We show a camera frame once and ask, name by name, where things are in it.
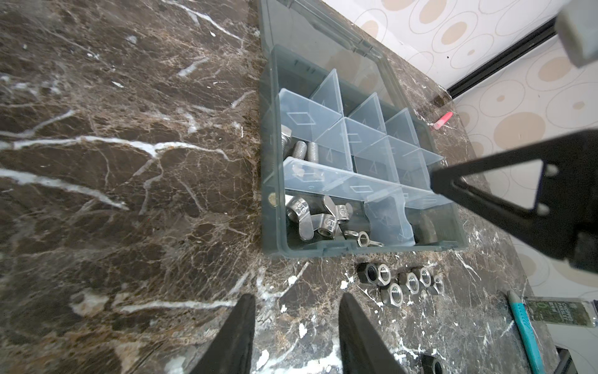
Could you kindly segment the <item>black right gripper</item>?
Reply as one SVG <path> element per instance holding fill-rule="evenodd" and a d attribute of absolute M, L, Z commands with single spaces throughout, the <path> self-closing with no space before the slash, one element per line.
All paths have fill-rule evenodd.
<path fill-rule="evenodd" d="M 558 13 L 555 30 L 570 62 L 584 67 L 597 61 L 597 1 L 572 0 Z"/>

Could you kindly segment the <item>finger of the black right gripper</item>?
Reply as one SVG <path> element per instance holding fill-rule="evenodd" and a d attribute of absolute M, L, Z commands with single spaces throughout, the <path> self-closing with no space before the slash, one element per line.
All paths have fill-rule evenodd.
<path fill-rule="evenodd" d="M 596 129 L 441 168 L 431 188 L 545 256 L 597 271 Z"/>

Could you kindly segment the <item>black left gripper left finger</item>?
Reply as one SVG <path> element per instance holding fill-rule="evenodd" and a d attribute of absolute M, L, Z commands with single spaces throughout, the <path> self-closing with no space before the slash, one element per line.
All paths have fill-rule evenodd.
<path fill-rule="evenodd" d="M 255 297 L 240 297 L 191 373 L 250 373 L 255 335 Z"/>

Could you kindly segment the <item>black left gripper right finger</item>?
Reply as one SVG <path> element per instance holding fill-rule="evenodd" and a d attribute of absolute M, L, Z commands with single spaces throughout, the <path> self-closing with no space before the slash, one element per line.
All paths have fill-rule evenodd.
<path fill-rule="evenodd" d="M 339 304 L 339 343 L 343 373 L 405 373 L 350 293 Z"/>

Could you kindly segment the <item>silver eye bolt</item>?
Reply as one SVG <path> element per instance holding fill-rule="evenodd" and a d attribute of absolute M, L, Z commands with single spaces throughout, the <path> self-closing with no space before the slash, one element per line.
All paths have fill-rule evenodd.
<path fill-rule="evenodd" d="M 373 241 L 370 239 L 367 232 L 356 232 L 352 230 L 346 230 L 343 232 L 345 238 L 354 238 L 357 244 L 361 248 L 365 247 L 384 247 L 385 245 L 381 242 Z"/>

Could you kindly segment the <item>silver wing nut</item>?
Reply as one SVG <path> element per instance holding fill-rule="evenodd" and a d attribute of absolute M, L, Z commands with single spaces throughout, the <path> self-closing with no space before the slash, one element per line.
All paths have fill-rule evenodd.
<path fill-rule="evenodd" d="M 298 196 L 285 196 L 287 217 L 298 226 L 298 234 L 302 241 L 308 242 L 314 238 L 314 226 L 308 202 Z"/>
<path fill-rule="evenodd" d="M 311 216 L 314 231 L 324 239 L 334 239 L 342 235 L 338 219 L 329 213 L 318 213 Z"/>
<path fill-rule="evenodd" d="M 322 203 L 328 212 L 333 215 L 340 224 L 350 221 L 350 218 L 352 218 L 354 214 L 354 209 L 350 203 L 335 204 L 330 196 L 325 195 L 322 198 Z"/>

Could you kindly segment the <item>clear plastic organizer box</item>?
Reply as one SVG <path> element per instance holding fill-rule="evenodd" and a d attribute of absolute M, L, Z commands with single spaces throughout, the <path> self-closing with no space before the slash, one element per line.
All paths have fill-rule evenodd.
<path fill-rule="evenodd" d="M 389 60 L 368 37 L 319 1 L 261 1 L 267 63 L 260 80 L 262 248 L 273 257 L 462 249 L 456 205 L 431 190 L 441 167 L 428 127 L 415 118 Z M 319 163 L 282 158 L 281 126 L 295 143 L 319 145 Z M 350 203 L 342 235 L 304 242 L 285 196 Z M 367 232 L 384 247 L 358 246 L 343 232 Z"/>

